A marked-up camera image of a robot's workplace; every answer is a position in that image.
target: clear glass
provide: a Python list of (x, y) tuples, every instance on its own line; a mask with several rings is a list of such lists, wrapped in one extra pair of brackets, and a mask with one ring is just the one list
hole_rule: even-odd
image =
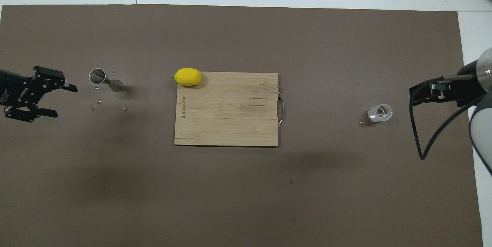
[(388, 104), (380, 104), (372, 107), (367, 111), (369, 119), (376, 123), (380, 121), (388, 121), (393, 116), (393, 109)]

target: yellow lemon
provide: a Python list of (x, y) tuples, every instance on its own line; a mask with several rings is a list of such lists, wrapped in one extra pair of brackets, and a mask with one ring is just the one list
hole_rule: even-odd
[(196, 68), (182, 68), (174, 74), (174, 80), (182, 86), (195, 86), (202, 80), (202, 74)]

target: brown tabletop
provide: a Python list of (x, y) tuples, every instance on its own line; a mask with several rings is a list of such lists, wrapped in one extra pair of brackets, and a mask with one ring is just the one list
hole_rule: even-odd
[[(409, 87), (462, 66), (456, 12), (4, 5), (0, 64), (79, 88), (42, 99), (57, 119), (0, 118), (2, 245), (482, 245), (466, 115), (425, 161), (408, 117)], [(175, 146), (181, 67), (279, 73), (279, 147)], [(456, 109), (416, 107), (422, 142)]]

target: cutting board handle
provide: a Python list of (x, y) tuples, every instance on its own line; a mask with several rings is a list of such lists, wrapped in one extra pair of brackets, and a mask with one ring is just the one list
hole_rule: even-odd
[(283, 112), (285, 111), (285, 106), (283, 104), (283, 99), (282, 97), (280, 96), (280, 92), (278, 93), (278, 101), (280, 101), (281, 105), (282, 105), (282, 114), (281, 114), (281, 117), (280, 119), (278, 120), (278, 127), (280, 127), (281, 123), (282, 123), (282, 120), (283, 120)]

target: cutting board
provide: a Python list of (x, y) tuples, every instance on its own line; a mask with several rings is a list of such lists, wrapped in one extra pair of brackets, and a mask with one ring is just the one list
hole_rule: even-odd
[(174, 144), (278, 146), (278, 73), (201, 73), (178, 85)]

